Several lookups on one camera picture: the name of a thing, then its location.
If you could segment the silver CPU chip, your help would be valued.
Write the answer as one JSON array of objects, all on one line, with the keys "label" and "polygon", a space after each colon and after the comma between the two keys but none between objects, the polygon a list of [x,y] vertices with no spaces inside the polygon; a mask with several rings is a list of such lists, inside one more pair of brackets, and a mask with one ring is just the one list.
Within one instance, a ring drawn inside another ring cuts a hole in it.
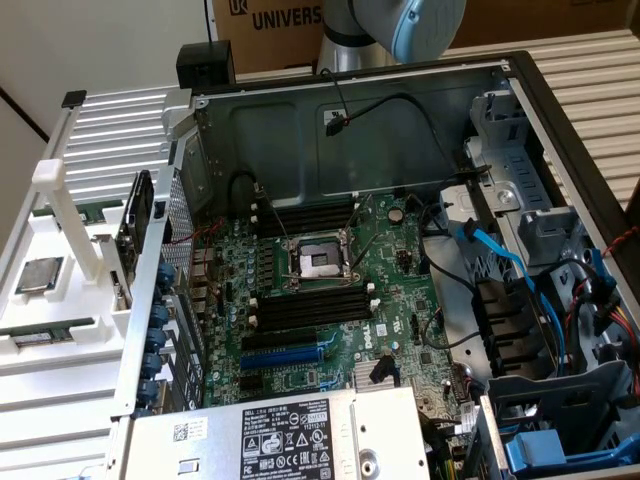
[{"label": "silver CPU chip", "polygon": [[63,257],[48,257],[27,261],[18,279],[15,294],[32,295],[53,290],[57,284],[63,260]]}]

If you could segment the silver power supply unit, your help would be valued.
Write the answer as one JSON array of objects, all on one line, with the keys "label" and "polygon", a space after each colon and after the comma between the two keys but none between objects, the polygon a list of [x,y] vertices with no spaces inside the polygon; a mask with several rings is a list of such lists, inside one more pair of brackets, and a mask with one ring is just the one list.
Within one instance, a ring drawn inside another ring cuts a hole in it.
[{"label": "silver power supply unit", "polygon": [[413,392],[354,389],[134,421],[123,480],[429,480]]}]

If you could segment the CPU socket with metal frame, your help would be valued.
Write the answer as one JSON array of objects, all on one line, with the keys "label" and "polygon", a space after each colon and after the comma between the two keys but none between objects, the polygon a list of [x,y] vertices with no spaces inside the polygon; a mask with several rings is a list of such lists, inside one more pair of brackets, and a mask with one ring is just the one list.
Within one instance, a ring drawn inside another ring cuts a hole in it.
[{"label": "CPU socket with metal frame", "polygon": [[282,287],[292,292],[348,287],[361,281],[349,228],[289,237],[281,241],[286,266]]}]

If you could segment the black box clamp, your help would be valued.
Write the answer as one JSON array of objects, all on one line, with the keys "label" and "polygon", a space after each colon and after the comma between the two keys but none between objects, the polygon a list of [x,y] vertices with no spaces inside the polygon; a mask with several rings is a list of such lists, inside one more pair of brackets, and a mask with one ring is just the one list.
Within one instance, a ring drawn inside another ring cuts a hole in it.
[{"label": "black box clamp", "polygon": [[181,89],[207,89],[236,83],[229,40],[183,45],[175,67]]}]

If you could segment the silver chipset heatsink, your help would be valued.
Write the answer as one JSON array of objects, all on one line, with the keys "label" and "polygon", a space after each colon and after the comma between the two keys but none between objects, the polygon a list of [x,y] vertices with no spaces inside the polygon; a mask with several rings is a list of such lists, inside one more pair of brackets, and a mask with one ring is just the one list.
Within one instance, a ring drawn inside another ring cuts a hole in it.
[{"label": "silver chipset heatsink", "polygon": [[401,386],[399,367],[391,355],[383,355],[377,360],[357,363],[353,370],[353,381],[358,393]]}]

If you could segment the grey metal disk bay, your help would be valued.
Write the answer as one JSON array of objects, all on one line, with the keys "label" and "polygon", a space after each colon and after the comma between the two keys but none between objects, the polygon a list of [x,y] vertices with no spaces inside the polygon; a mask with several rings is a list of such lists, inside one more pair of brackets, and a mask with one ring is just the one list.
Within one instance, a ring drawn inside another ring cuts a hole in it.
[{"label": "grey metal disk bay", "polygon": [[550,263],[557,250],[544,251],[538,213],[553,204],[527,152],[531,127],[517,97],[509,89],[485,92],[472,100],[470,120],[476,134],[466,151],[489,168],[481,185],[506,248],[528,266]]}]

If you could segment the white plastic parts rack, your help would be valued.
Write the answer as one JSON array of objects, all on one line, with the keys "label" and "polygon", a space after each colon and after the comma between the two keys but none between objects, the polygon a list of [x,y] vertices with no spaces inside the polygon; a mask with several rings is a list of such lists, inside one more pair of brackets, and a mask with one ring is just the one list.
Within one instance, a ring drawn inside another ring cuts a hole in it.
[{"label": "white plastic parts rack", "polygon": [[[65,179],[62,160],[38,162],[26,216],[0,256],[0,376],[117,361],[124,349],[131,293],[122,285],[115,239],[125,207],[104,209],[106,223],[85,226]],[[44,207],[55,216],[31,213]],[[55,288],[16,295],[24,264],[48,257],[64,258]],[[50,323],[70,326],[72,340],[20,348],[1,335],[9,328]]]}]

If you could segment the brown Universal Robots cardboard box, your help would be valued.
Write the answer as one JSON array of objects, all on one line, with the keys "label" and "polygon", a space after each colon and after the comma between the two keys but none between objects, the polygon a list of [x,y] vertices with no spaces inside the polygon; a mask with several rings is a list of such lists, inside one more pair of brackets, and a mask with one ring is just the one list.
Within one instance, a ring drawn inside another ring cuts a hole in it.
[{"label": "brown Universal Robots cardboard box", "polygon": [[212,0],[217,36],[231,44],[235,72],[317,63],[324,0]]}]

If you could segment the blue plastic drive bracket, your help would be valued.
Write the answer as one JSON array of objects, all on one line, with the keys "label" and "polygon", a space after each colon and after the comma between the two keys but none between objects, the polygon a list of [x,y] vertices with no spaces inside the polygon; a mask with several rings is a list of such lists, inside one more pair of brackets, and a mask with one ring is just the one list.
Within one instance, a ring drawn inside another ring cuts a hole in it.
[{"label": "blue plastic drive bracket", "polygon": [[567,455],[556,430],[518,433],[505,447],[512,474],[518,479],[603,470],[640,462],[640,433],[611,449]]}]

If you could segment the open grey PC case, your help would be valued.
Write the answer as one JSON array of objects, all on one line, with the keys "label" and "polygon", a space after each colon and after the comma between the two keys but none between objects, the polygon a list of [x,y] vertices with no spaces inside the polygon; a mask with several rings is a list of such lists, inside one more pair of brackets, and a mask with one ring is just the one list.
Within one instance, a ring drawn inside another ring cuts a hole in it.
[{"label": "open grey PC case", "polygon": [[[550,263],[531,267],[506,248],[467,140],[472,100],[511,90],[531,127],[526,149],[553,207],[538,213]],[[640,433],[640,219],[598,170],[531,57],[390,67],[352,75],[180,89],[167,99],[171,153],[133,288],[119,375],[108,480],[123,480],[133,423],[207,409],[204,332],[191,297],[202,226],[278,208],[378,195],[441,209],[444,233],[425,262],[446,321],[466,342],[455,360],[483,383],[466,435],[447,436],[416,404],[429,480],[640,480],[640,462],[518,479],[505,445],[556,430],[567,455],[615,448]],[[492,376],[472,307],[476,283],[526,281],[554,340],[554,374]]]}]

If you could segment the black fan shroud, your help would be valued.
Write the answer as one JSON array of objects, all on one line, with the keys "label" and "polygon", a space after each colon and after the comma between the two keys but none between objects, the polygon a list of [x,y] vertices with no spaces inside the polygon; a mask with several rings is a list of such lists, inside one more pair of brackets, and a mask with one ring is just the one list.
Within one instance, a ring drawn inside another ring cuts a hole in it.
[{"label": "black fan shroud", "polygon": [[479,280],[472,307],[493,377],[543,380],[555,373],[554,340],[525,280]]}]

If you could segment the blue expansion slot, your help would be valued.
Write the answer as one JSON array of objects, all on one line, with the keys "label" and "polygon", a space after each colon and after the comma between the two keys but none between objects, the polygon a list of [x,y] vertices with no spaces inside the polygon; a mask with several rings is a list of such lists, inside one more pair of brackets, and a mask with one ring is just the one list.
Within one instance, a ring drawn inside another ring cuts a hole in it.
[{"label": "blue expansion slot", "polygon": [[317,345],[257,351],[243,355],[239,365],[241,370],[259,370],[298,364],[315,364],[324,360],[324,352],[325,348]]}]

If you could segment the green Dell motherboard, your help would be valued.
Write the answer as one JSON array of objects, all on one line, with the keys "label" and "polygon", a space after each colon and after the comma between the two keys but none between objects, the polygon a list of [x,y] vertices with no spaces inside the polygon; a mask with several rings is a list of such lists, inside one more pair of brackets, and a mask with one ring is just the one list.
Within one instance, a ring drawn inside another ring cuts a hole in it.
[{"label": "green Dell motherboard", "polygon": [[414,196],[260,212],[202,226],[191,297],[207,407],[353,388],[409,387],[447,436],[466,435],[483,383],[454,359],[425,262],[441,209]]}]

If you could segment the black expansion slot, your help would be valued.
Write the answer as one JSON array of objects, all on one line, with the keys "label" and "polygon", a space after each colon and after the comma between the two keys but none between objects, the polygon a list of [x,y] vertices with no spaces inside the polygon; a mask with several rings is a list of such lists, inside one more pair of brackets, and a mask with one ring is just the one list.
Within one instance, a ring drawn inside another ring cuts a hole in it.
[{"label": "black expansion slot", "polygon": [[254,333],[241,339],[243,352],[271,350],[315,344],[318,340],[314,329],[293,329],[279,332]]}]

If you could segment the green RAM stick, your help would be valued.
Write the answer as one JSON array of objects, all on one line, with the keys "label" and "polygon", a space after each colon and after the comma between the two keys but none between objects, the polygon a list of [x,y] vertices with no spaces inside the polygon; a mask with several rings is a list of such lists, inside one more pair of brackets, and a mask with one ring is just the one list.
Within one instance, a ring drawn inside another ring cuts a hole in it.
[{"label": "green RAM stick", "polygon": [[[80,219],[85,226],[96,225],[106,223],[106,217],[104,209],[119,208],[123,206],[122,200],[108,200],[98,201],[91,203],[83,203],[76,205],[76,209],[80,216]],[[51,207],[44,207],[41,209],[34,209],[31,212],[34,217],[43,217],[53,215],[55,216]]]},{"label": "green RAM stick", "polygon": [[57,344],[72,340],[70,326],[62,323],[14,327],[3,330],[1,335],[9,336],[20,348]]}]

